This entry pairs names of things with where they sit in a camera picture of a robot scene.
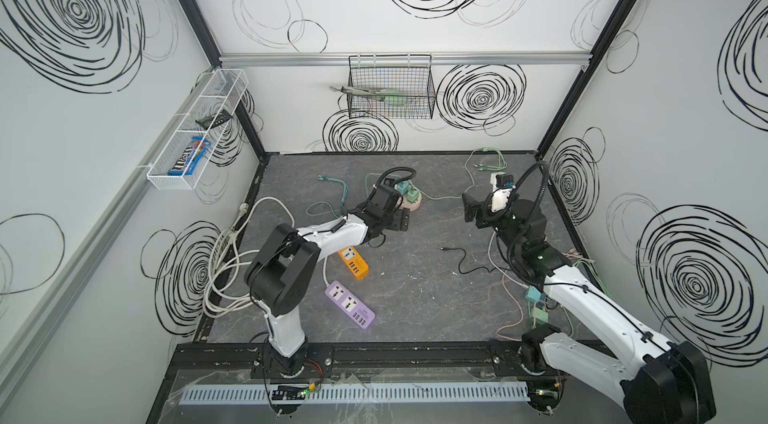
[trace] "black metal frame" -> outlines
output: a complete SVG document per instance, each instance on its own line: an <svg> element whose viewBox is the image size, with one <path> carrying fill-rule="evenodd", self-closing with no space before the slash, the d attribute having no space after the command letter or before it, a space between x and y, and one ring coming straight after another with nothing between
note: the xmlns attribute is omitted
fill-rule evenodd
<svg viewBox="0 0 768 424"><path fill-rule="evenodd" d="M592 59L590 65L576 77L571 85L560 109L544 135L542 142L535 151L536 159L541 159L552 146L563 124L568 119L571 110L581 97L582 92L598 69L600 61L608 52L610 44L619 33L624 20L629 15L632 7L637 0L619 0L613 13L611 14L600 37L592 50ZM220 51L210 32L196 0L179 0L192 29L197 35L200 46L205 52L209 62L213 66L220 66ZM269 162L270 154L264 151L264 146L258 137L253 122L247 115L247 112L238 106L236 116L240 125L248 137L251 146L260 161L254 180L250 186L246 202L253 205L258 193L259 185L264 176L264 169ZM466 152L402 152L402 153L370 153L370 154L468 154ZM514 154L531 154L533 151L513 151ZM344 153L312 153L322 154L344 154ZM549 184L550 193L554 199L558 211L568 228L576 250L583 256L587 256L586 249L581 242L575 227L573 226L562 199L552 182ZM594 282L594 277L589 275L590 280ZM226 280L227 276L220 276L220 279ZM250 343L236 344L209 344L206 342L213 320L204 317L195 335L196 342L179 344L174 352L164 380L162 381L157 397L147 419L148 424L155 423L160 418L160 412L163 409L166 399L173 387L174 380L180 370L235 370L235 369L254 369L254 363L261 360L262 346ZM593 348L610 354L608 349L600 341L581 341ZM331 358L331 365L326 367L326 375L333 376L334 370L352 368L388 368L398 366L408 367L492 367L496 376L518 376L524 377L526 381L552 381L554 375L550 372L542 376L531 376L518 365L517 349L518 342L346 342L346 343L310 343L309 354L317 362L324 365L324 359L320 356Z"/></svg>
<svg viewBox="0 0 768 424"><path fill-rule="evenodd" d="M589 61L589 66L576 77L576 80L571 85L571 89L565 95L565 99L563 100L560 109L554 116L552 123L549 125L549 129L547 129L547 132L544 134L542 142L538 145L536 159L543 159L544 155L552 146L552 143L558 136L563 124L568 120L568 116L571 114L571 111L581 97L581 94L587 88L587 84L589 84L592 76L598 70L600 63L603 60L603 56L608 52L610 45L613 43L616 35L619 34L621 26L624 24L624 21L627 19L627 16L629 16L629 13L632 11L632 7L634 7L636 2L637 0L619 0L616 4L614 11L608 18L608 22L606 22L603 31L600 33L600 37L598 37L594 47L592 47L592 58Z"/></svg>

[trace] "orange power strip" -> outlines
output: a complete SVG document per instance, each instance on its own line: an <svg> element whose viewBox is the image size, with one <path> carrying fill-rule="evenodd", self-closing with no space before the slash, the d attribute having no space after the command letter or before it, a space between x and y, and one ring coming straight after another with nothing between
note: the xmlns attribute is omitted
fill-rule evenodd
<svg viewBox="0 0 768 424"><path fill-rule="evenodd" d="M341 249L339 256L341 256L344 264L350 268L355 279L360 280L368 275L368 264L360 257L360 254L357 253L357 249L354 247L349 246L346 249Z"/></svg>

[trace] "white wire basket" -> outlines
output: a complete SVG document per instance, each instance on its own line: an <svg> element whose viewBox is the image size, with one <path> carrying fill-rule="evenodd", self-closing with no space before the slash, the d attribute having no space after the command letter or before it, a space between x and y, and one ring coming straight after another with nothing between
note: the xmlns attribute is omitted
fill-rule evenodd
<svg viewBox="0 0 768 424"><path fill-rule="evenodd" d="M147 179L160 190L193 190L205 172L221 136L237 119L235 108L248 85L243 69L216 69L189 112L147 172ZM214 126L220 116L231 116ZM199 122L213 118L204 128Z"/></svg>

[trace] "wire mesh basket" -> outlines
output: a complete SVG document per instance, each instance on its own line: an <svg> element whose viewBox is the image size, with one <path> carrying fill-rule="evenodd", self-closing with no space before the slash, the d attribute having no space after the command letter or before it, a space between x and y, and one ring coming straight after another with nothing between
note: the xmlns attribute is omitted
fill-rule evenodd
<svg viewBox="0 0 768 424"><path fill-rule="evenodd" d="M147 172L157 189L195 189L221 136L237 119L235 108L247 85L243 69L213 72Z"/></svg>
<svg viewBox="0 0 768 424"><path fill-rule="evenodd" d="M374 113L390 119L432 119L437 93L430 54L358 54L349 63L349 86L371 94L346 96L350 118Z"/></svg>

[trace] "power socket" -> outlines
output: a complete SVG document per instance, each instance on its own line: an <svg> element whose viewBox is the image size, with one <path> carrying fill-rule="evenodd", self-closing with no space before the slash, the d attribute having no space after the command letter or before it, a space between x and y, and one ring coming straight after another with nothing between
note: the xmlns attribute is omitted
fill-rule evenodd
<svg viewBox="0 0 768 424"><path fill-rule="evenodd" d="M376 314L338 280L327 287L326 296L363 329L367 329L376 318Z"/></svg>

